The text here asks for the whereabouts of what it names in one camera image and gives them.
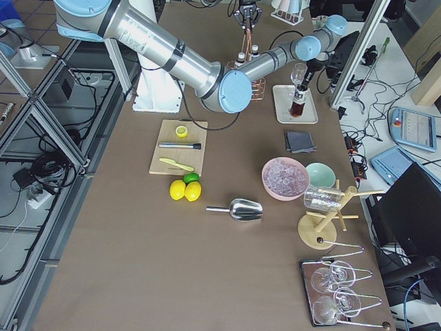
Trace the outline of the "tea bottle white cap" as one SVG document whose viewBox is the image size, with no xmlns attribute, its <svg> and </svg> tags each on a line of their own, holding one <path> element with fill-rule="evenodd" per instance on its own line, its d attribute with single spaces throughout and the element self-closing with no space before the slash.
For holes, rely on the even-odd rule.
<svg viewBox="0 0 441 331">
<path fill-rule="evenodd" d="M 305 106 L 305 95 L 307 88 L 305 86 L 298 86 L 294 92 L 292 105 L 289 113 L 292 117 L 300 117 Z"/>
</svg>

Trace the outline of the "copper wire bottle basket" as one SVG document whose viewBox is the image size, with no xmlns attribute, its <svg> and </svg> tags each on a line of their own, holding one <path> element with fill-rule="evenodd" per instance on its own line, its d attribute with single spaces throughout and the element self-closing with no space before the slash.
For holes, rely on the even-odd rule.
<svg viewBox="0 0 441 331">
<path fill-rule="evenodd" d="M 252 49 L 252 45 L 255 44 L 252 41 L 252 32 L 250 32 L 248 29 L 246 29 L 244 37 L 243 37 L 243 42 L 242 42 L 242 46 L 241 46 L 241 51 L 240 52 L 244 52 L 246 54 L 246 60 L 245 60 L 245 64 L 248 64 L 249 62 L 252 62 L 253 60 L 257 59 L 250 59 L 251 57 L 251 49 Z M 233 69 L 238 69 L 234 67 L 234 62 L 236 59 L 229 61 L 227 63 L 227 68 L 230 70 Z M 252 81 L 252 97 L 251 100 L 252 101 L 260 101 L 264 99 L 265 96 L 265 86 L 266 86 L 266 80 L 265 78 L 260 75 L 257 76 L 256 74 L 256 70 L 253 68 L 251 73 L 249 74 L 247 72 L 247 75 L 249 77 L 251 77 L 251 81 Z"/>
</svg>

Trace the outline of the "clear wine glass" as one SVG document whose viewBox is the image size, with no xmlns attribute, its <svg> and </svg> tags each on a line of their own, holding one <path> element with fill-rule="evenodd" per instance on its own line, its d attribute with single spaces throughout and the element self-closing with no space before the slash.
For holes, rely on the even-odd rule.
<svg viewBox="0 0 441 331">
<path fill-rule="evenodd" d="M 307 71 L 307 65 L 305 63 L 298 62 L 294 65 L 294 69 L 291 71 L 291 76 L 290 76 L 291 82 L 294 87 L 293 90 L 287 94 L 289 98 L 292 99 L 294 97 L 296 88 L 299 84 L 302 83 L 306 71 Z"/>
</svg>

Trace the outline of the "cream rabbit tray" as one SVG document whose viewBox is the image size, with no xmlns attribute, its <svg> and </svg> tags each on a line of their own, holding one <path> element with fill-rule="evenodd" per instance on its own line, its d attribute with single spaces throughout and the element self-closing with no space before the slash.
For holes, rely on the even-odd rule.
<svg viewBox="0 0 441 331">
<path fill-rule="evenodd" d="M 318 114 L 311 95 L 308 90 L 305 96 L 305 106 L 300 117 L 292 117 L 289 113 L 292 98 L 290 92 L 294 91 L 293 85 L 275 85 L 272 88 L 273 98 L 276 110 L 276 118 L 279 123 L 283 124 L 316 124 L 318 123 Z"/>
</svg>

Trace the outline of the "grey folded cloth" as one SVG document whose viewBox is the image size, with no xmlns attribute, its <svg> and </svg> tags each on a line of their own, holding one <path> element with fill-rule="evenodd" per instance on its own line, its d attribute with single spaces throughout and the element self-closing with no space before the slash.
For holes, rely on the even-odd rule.
<svg viewBox="0 0 441 331">
<path fill-rule="evenodd" d="M 288 131 L 285 133 L 285 146 L 287 151 L 297 154 L 301 152 L 315 152 L 311 134 L 308 132 Z"/>
</svg>

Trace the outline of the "green bowl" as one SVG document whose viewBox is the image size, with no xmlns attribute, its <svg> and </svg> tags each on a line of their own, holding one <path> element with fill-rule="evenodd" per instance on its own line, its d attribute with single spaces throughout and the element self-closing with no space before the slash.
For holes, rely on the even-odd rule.
<svg viewBox="0 0 441 331">
<path fill-rule="evenodd" d="M 323 163 L 311 163 L 306 167 L 306 171 L 312 186 L 331 188 L 336 182 L 333 170 Z"/>
</svg>

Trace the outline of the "pink bowl of ice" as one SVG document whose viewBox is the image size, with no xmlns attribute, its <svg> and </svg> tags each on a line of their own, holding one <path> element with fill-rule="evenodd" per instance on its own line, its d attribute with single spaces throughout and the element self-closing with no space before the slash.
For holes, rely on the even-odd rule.
<svg viewBox="0 0 441 331">
<path fill-rule="evenodd" d="M 309 175 L 303 164 L 289 157 L 270 159 L 261 172 L 263 187 L 273 198 L 292 201 L 309 187 Z"/>
</svg>

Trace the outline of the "clear glass mug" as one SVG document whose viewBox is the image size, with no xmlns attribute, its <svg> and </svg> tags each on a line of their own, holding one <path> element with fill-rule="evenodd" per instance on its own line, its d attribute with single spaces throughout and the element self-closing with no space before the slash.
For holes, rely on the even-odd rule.
<svg viewBox="0 0 441 331">
<path fill-rule="evenodd" d="M 309 186 L 303 195 L 304 205 L 323 212 L 337 211 L 341 207 L 344 193 L 339 189 Z"/>
</svg>

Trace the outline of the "blue teach pendant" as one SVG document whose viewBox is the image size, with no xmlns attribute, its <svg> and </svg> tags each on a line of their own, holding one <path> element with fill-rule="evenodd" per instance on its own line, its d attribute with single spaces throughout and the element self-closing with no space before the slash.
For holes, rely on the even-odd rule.
<svg viewBox="0 0 441 331">
<path fill-rule="evenodd" d="M 396 107 L 393 109 L 389 129 L 391 138 L 407 146 L 427 152 L 436 152 L 435 117 L 423 112 Z"/>
<path fill-rule="evenodd" d="M 412 163 L 417 161 L 400 146 L 394 146 L 377 154 L 370 160 L 373 169 L 386 181 L 393 185 Z"/>
</svg>

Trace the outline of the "steel muddler black tip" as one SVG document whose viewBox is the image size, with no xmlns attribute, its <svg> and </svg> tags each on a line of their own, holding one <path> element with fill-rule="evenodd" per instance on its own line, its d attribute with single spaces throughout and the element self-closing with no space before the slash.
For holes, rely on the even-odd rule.
<svg viewBox="0 0 441 331">
<path fill-rule="evenodd" d="M 159 148 L 182 148 L 182 149 L 194 149 L 200 150 L 202 148 L 201 143 L 171 143 L 171 142 L 162 142 L 158 143 Z"/>
</svg>

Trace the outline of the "yellow half lemon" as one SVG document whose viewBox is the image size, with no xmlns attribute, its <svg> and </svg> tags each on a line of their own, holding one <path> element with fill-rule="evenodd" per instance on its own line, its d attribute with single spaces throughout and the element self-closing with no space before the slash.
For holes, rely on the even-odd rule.
<svg viewBox="0 0 441 331">
<path fill-rule="evenodd" d="M 184 138 L 188 135 L 188 129 L 186 126 L 177 126 L 175 129 L 175 134 L 179 138 Z"/>
</svg>

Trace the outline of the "bamboo cutting board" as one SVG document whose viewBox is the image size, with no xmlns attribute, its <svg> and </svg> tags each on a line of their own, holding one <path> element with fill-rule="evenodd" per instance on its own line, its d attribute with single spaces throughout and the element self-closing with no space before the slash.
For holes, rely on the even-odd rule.
<svg viewBox="0 0 441 331">
<path fill-rule="evenodd" d="M 187 171 L 162 162 L 160 158 L 193 168 L 199 176 L 203 171 L 207 131 L 192 121 L 164 119 L 149 168 L 150 174 L 184 175 Z"/>
</svg>

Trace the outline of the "steel ice scoop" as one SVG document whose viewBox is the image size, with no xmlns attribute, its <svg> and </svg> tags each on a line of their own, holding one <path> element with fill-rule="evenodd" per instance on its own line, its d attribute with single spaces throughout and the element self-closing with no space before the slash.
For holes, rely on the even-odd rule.
<svg viewBox="0 0 441 331">
<path fill-rule="evenodd" d="M 260 203 L 242 198 L 233 199 L 228 207 L 207 206 L 205 209 L 210 212 L 227 212 L 237 221 L 254 221 L 263 216 Z"/>
</svg>

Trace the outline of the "yellow plastic knife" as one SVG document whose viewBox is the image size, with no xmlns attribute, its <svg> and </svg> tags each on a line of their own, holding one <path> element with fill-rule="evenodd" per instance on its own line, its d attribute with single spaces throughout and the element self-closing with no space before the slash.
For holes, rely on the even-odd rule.
<svg viewBox="0 0 441 331">
<path fill-rule="evenodd" d="M 193 172 L 194 171 L 194 168 L 192 166 L 184 165 L 182 163 L 178 163 L 175 160 L 170 159 L 170 158 L 161 157 L 159 159 L 159 161 L 163 162 L 163 163 L 166 163 L 166 164 L 169 164 L 171 166 L 176 166 L 177 168 L 180 168 L 180 169 L 183 169 L 183 170 L 186 170 L 186 171 L 189 171 L 189 172 Z"/>
</svg>

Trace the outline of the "wooden cup tree stand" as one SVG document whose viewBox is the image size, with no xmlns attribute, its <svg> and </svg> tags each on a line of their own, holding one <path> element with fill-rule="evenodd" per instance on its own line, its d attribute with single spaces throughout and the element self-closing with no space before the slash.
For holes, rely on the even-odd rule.
<svg viewBox="0 0 441 331">
<path fill-rule="evenodd" d="M 331 187 L 340 190 L 339 181 L 336 181 L 335 186 Z M 354 186 L 349 186 L 342 198 L 341 207 L 337 211 L 323 212 L 319 210 L 312 210 L 307 208 L 306 214 L 298 222 L 298 233 L 302 241 L 311 248 L 317 250 L 326 250 L 332 245 L 336 244 L 337 229 L 333 223 L 334 219 L 339 220 L 342 230 L 347 231 L 345 221 L 347 219 L 358 219 L 357 214 L 343 215 L 341 210 L 354 197 L 360 197 L 371 194 L 382 194 L 383 190 L 370 190 L 359 192 Z"/>
</svg>

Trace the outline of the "green lime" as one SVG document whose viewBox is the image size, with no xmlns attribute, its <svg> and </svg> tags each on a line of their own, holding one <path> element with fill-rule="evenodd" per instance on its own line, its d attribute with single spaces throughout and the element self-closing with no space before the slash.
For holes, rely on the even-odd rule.
<svg viewBox="0 0 441 331">
<path fill-rule="evenodd" d="M 195 181 L 199 181 L 199 175 L 195 172 L 187 173 L 183 176 L 183 181 L 185 184 L 189 184 Z"/>
</svg>

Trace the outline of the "black glass rack tray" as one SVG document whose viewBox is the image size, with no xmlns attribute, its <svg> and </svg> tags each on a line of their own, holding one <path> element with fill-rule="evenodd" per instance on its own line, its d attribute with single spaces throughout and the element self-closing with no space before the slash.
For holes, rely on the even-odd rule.
<svg viewBox="0 0 441 331">
<path fill-rule="evenodd" d="M 321 293 L 316 291 L 311 284 L 311 278 L 313 276 L 313 273 L 317 269 L 324 267 L 325 265 L 319 261 L 302 260 L 299 262 L 299 266 L 300 266 L 300 275 L 302 277 L 302 283 L 305 290 L 306 301 L 309 309 L 311 324 L 315 328 L 323 328 L 326 325 L 315 320 L 315 317 L 312 314 L 312 308 L 314 303 L 317 300 L 319 300 L 320 297 L 325 296 L 325 297 L 330 297 L 332 299 L 333 294 L 330 292 Z"/>
</svg>

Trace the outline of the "hanging wine glass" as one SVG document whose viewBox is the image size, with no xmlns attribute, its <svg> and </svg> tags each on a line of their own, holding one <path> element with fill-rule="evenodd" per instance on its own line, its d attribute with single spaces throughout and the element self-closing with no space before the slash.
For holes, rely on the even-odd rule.
<svg viewBox="0 0 441 331">
<path fill-rule="evenodd" d="M 369 279 L 372 276 L 372 271 L 354 268 L 345 261 L 323 261 L 322 267 L 311 276 L 311 286 L 319 293 L 332 293 L 340 288 L 350 288 L 357 281 Z"/>
<path fill-rule="evenodd" d="M 311 313 L 318 325 L 353 324 L 351 320 L 382 304 L 382 299 L 368 294 L 358 294 L 351 288 L 338 288 L 333 294 L 323 295 L 312 305 Z"/>
</svg>

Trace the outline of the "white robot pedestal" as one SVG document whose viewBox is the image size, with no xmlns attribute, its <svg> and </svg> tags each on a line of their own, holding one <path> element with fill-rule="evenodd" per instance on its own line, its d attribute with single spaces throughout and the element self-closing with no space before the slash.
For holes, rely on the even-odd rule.
<svg viewBox="0 0 441 331">
<path fill-rule="evenodd" d="M 172 76 L 149 59 L 138 55 L 141 75 L 133 103 L 135 112 L 176 114 L 181 106 L 181 90 Z"/>
</svg>

